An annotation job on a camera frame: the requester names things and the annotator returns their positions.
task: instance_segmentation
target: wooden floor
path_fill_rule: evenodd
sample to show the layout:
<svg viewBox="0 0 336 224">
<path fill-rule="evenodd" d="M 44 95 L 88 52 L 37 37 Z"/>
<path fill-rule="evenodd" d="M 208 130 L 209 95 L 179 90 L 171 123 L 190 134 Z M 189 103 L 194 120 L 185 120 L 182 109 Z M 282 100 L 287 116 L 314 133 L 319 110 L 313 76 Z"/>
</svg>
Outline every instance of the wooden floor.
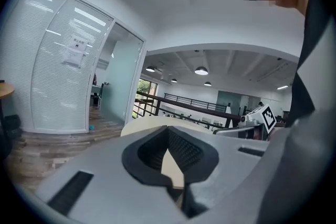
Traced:
<svg viewBox="0 0 336 224">
<path fill-rule="evenodd" d="M 12 181 L 35 191 L 45 177 L 93 144 L 118 137 L 123 126 L 104 120 L 96 107 L 90 108 L 90 125 L 84 134 L 37 134 L 24 132 L 13 142 L 6 159 Z"/>
</svg>

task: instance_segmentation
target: trash can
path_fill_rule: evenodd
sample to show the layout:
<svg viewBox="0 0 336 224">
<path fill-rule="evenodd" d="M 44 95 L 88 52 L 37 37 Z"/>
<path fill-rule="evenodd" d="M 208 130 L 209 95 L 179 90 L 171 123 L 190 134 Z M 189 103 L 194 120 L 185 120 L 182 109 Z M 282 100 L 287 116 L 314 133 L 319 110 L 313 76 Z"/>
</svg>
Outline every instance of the trash can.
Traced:
<svg viewBox="0 0 336 224">
<path fill-rule="evenodd" d="M 11 115 L 5 117 L 7 135 L 11 139 L 21 137 L 22 130 L 20 128 L 21 120 L 18 115 Z"/>
</svg>

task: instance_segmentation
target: black slot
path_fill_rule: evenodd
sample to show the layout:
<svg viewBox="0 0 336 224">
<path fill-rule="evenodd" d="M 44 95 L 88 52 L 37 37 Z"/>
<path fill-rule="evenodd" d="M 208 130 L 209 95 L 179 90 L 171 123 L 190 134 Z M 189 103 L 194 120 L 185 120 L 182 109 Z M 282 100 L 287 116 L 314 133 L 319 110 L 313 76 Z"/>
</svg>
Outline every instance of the black slot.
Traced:
<svg viewBox="0 0 336 224">
<path fill-rule="evenodd" d="M 248 147 L 240 147 L 238 151 L 258 157 L 262 157 L 263 154 L 265 153 L 264 151 L 254 150 L 253 148 Z"/>
<path fill-rule="evenodd" d="M 48 205 L 66 216 L 93 178 L 93 174 L 79 171 L 48 202 Z"/>
</svg>

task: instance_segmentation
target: glass door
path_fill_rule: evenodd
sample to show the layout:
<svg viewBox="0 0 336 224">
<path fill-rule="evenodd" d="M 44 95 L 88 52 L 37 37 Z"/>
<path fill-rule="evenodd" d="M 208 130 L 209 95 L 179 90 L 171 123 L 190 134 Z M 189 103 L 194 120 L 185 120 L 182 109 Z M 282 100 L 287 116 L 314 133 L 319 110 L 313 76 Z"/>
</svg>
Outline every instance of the glass door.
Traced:
<svg viewBox="0 0 336 224">
<path fill-rule="evenodd" d="M 143 42 L 115 24 L 108 39 L 116 40 L 100 102 L 101 115 L 108 121 L 125 123 L 132 81 Z"/>
</svg>

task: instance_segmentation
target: beige tabletop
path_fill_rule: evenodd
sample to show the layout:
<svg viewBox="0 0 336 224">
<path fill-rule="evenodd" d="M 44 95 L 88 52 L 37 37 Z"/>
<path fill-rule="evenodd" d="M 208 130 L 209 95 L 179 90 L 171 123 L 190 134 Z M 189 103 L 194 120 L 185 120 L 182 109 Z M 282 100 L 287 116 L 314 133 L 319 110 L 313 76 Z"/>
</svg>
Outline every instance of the beige tabletop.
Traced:
<svg viewBox="0 0 336 224">
<path fill-rule="evenodd" d="M 132 120 L 126 124 L 121 131 L 121 136 L 154 127 L 159 127 L 162 125 L 180 126 L 189 128 L 191 130 L 204 132 L 205 134 L 212 134 L 210 130 L 189 121 L 165 116 L 145 116 L 143 118 Z M 184 187 L 184 176 L 169 151 L 167 151 L 163 157 L 161 173 L 172 179 L 174 188 Z"/>
<path fill-rule="evenodd" d="M 8 83 L 0 83 L 0 99 L 10 96 L 14 92 L 14 86 Z"/>
</svg>

